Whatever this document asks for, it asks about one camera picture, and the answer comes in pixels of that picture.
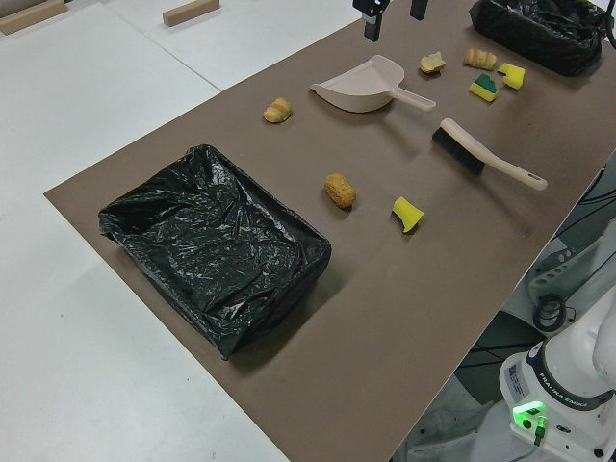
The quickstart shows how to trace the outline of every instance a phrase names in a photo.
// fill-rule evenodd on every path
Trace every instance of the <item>black trash bag lined bin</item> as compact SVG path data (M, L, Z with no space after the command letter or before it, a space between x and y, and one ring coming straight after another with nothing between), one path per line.
M599 60L606 23L614 24L585 0L478 0L470 15L487 38L565 76Z
M324 236L206 144L98 217L101 234L223 359L280 323L331 254Z

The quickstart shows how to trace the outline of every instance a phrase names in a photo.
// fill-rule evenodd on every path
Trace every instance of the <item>brown mat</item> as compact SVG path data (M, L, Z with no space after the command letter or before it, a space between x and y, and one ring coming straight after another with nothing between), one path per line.
M294 462L387 460L616 146L613 50L604 49L590 78L560 77L476 33L471 5L432 0L417 22L408 2L395 2L378 43L362 37L362 21L351 24L46 194ZM468 93L480 73L461 64L469 47L525 67L524 88L501 89L492 105ZM426 78L419 60L437 50L448 65ZM436 110L394 102L357 115L308 90L374 54L406 69L401 85L437 101ZM261 113L279 95L295 113L267 124ZM468 174L430 139L445 117L546 178L548 189L536 192L488 167L478 178ZM229 362L97 230L99 209L203 142L333 247L328 269L291 317ZM358 191L350 213L322 190L336 171ZM391 215L400 195L425 212L409 235Z

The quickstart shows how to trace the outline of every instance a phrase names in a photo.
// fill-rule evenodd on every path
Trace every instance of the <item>beige dustpan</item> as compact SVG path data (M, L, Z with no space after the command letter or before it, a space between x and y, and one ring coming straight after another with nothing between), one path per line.
M403 90L404 69L380 55L322 84L310 86L321 98L352 113L367 113L395 98L422 111L432 111L434 101Z

